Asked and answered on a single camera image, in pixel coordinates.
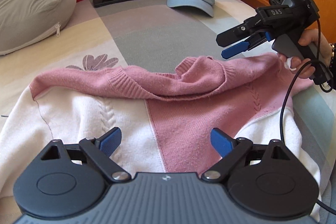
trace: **gray cat pillow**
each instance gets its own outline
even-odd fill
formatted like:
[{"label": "gray cat pillow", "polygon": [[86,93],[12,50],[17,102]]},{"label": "gray cat pillow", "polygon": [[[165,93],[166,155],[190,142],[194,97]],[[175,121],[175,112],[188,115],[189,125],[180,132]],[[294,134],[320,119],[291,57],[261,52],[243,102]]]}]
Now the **gray cat pillow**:
[{"label": "gray cat pillow", "polygon": [[0,0],[0,55],[59,36],[76,0]]}]

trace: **hand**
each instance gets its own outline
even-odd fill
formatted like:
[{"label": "hand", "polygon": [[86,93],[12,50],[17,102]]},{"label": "hand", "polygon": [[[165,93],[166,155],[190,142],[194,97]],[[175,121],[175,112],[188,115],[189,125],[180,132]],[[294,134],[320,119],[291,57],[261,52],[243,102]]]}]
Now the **hand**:
[{"label": "hand", "polygon": [[[298,43],[301,46],[308,46],[310,43],[313,42],[317,46],[318,39],[319,39],[319,30],[318,29],[304,30],[304,32],[302,33]],[[325,64],[327,66],[329,66],[330,62],[331,62],[332,47],[328,43],[327,39],[324,37],[324,35],[322,33],[321,33],[321,43],[320,43],[320,55],[324,59]],[[284,56],[283,54],[280,54],[280,53],[278,53],[278,56],[280,57],[280,59],[283,62],[286,62],[286,60],[287,60],[286,56]],[[301,60],[298,57],[293,57],[292,60],[291,60],[291,68],[296,69],[296,70],[291,71],[292,74],[296,74],[297,70],[300,69],[308,61],[310,61],[310,59],[308,59],[308,58],[305,59],[305,60]],[[299,78],[307,79],[310,76],[312,76],[312,74],[314,72],[315,72],[315,68],[312,67],[311,64],[309,64],[299,74]]]}]

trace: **flower print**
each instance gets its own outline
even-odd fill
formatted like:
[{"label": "flower print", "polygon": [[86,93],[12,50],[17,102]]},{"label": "flower print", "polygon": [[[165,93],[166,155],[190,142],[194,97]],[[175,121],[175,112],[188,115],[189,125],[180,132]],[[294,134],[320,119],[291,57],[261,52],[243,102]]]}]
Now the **flower print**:
[{"label": "flower print", "polygon": [[99,55],[94,58],[92,55],[86,55],[83,58],[83,68],[80,68],[75,65],[67,66],[68,69],[79,69],[79,70],[101,70],[103,68],[112,68],[114,67],[119,59],[116,57],[110,58],[107,60],[107,54]]}]

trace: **black cable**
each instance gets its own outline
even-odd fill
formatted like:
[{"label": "black cable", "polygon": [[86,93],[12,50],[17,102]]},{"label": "black cable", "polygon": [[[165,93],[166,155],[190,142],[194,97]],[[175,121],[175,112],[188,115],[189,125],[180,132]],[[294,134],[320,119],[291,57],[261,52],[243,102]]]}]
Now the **black cable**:
[{"label": "black cable", "polygon": [[[296,81],[296,79],[299,77],[299,74],[302,72],[302,70],[304,70],[305,67],[307,67],[309,64],[320,64],[321,66],[323,66],[326,71],[328,72],[329,76],[330,76],[330,89],[329,90],[325,90],[323,88],[322,85],[320,85],[320,88],[324,91],[324,92],[331,92],[334,86],[334,79],[333,76],[331,74],[331,72],[329,71],[329,69],[327,68],[327,66],[321,62],[319,60],[319,54],[320,54],[320,44],[321,44],[321,25],[320,25],[320,21],[317,20],[317,24],[318,24],[318,28],[319,28],[319,38],[318,38],[318,44],[317,44],[317,54],[316,54],[316,58],[317,60],[310,60],[309,62],[305,63],[295,74],[291,84],[289,85],[288,91],[286,93],[285,99],[283,100],[283,104],[282,104],[282,108],[281,108],[281,112],[280,112],[280,137],[281,137],[281,141],[283,142],[283,144],[285,144],[285,137],[284,137],[284,128],[283,128],[283,120],[284,120],[284,112],[285,112],[285,108],[286,108],[286,104],[287,104],[287,100],[288,97],[290,95],[290,92],[294,86],[294,83]],[[316,203],[321,206],[323,209],[327,210],[329,213],[332,213],[334,215],[336,215],[336,210],[330,208],[329,206],[325,205],[322,201],[317,200]]]},{"label": "black cable", "polygon": [[317,200],[316,203],[318,205],[320,205],[323,209],[328,211],[329,213],[332,213],[333,215],[336,215],[336,210],[334,210],[333,208],[330,208],[328,205],[325,205],[322,201]]}]

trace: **pink knit fabric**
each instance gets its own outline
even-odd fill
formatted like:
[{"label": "pink knit fabric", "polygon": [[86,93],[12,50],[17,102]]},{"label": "pink knit fabric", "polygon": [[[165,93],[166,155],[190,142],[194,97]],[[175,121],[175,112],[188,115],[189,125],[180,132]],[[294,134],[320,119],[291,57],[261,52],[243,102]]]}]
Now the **pink knit fabric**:
[{"label": "pink knit fabric", "polygon": [[[37,76],[30,89],[34,100],[52,86],[102,97],[146,99],[167,172],[200,174],[220,159],[210,143],[211,130],[218,127],[234,137],[248,121],[279,109],[293,79],[272,53],[230,61],[188,57],[175,71],[62,68]],[[298,79],[291,96],[312,83]],[[287,106],[292,107],[291,97]]]}]

